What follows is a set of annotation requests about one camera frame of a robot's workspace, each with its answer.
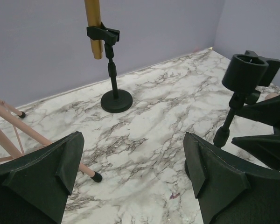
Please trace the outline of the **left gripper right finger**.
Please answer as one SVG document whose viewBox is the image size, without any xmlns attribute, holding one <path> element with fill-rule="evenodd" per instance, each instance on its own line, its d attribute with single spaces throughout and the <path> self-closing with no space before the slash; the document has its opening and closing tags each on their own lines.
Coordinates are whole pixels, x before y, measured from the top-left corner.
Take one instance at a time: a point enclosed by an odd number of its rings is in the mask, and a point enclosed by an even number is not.
<svg viewBox="0 0 280 224">
<path fill-rule="evenodd" d="M 280 172 L 187 132 L 189 178 L 205 224 L 280 224 Z"/>
</svg>

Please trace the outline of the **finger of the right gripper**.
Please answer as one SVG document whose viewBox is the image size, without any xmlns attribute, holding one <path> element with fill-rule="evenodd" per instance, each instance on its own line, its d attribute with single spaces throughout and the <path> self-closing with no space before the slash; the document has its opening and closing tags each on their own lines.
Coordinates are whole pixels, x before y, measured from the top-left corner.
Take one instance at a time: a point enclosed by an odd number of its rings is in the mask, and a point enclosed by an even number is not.
<svg viewBox="0 0 280 224">
<path fill-rule="evenodd" d="M 280 95 L 244 106 L 241 117 L 272 126 L 280 133 Z"/>
<path fill-rule="evenodd" d="M 280 134 L 235 137 L 231 143 L 280 171 Z"/>
</svg>

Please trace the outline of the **gold microphone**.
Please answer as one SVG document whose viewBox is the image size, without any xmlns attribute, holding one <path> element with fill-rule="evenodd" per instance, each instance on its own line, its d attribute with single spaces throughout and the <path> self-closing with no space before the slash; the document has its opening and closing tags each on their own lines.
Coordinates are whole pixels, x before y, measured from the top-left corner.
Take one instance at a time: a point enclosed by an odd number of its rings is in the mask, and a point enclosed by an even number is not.
<svg viewBox="0 0 280 224">
<path fill-rule="evenodd" d="M 91 40 L 91 50 L 95 59 L 102 58 L 102 42 L 99 37 L 101 28 L 100 3 L 99 0 L 84 0 L 87 16 L 87 36 Z"/>
</svg>

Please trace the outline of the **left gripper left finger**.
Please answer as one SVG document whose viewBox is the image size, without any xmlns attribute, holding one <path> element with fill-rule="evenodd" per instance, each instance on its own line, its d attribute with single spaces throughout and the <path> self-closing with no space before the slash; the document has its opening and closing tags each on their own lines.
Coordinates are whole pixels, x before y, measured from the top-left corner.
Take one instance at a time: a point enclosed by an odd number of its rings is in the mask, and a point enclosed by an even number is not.
<svg viewBox="0 0 280 224">
<path fill-rule="evenodd" d="M 84 148 L 81 132 L 0 165 L 0 224 L 59 224 Z"/>
</svg>

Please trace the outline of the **pink microphone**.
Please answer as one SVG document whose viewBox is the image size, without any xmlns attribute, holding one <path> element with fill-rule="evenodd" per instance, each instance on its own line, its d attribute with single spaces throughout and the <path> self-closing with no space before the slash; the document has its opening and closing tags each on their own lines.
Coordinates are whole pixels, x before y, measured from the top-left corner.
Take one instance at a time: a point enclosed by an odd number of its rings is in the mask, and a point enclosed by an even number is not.
<svg viewBox="0 0 280 224">
<path fill-rule="evenodd" d="M 279 94 L 278 94 L 278 93 L 275 93 L 275 92 L 269 93 L 269 94 L 265 97 L 265 100 L 274 98 L 274 97 L 276 97 L 276 96 L 279 96 Z"/>
</svg>

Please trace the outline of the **black mic stand with clip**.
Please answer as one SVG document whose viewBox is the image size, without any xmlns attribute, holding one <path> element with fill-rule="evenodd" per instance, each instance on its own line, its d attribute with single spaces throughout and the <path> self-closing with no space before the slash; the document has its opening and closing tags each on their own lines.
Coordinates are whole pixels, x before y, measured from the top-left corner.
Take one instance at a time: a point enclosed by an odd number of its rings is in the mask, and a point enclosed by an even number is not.
<svg viewBox="0 0 280 224">
<path fill-rule="evenodd" d="M 241 117 L 241 109 L 244 106 L 259 102 L 261 93 L 256 88 L 268 87 L 279 69 L 279 59 L 262 57 L 254 51 L 247 50 L 244 54 L 232 56 L 222 79 L 223 86 L 233 92 L 229 101 L 230 110 L 224 124 L 216 132 L 212 147 L 221 149 L 225 146 L 234 117 Z M 273 128 L 273 134 L 280 133 Z"/>
</svg>

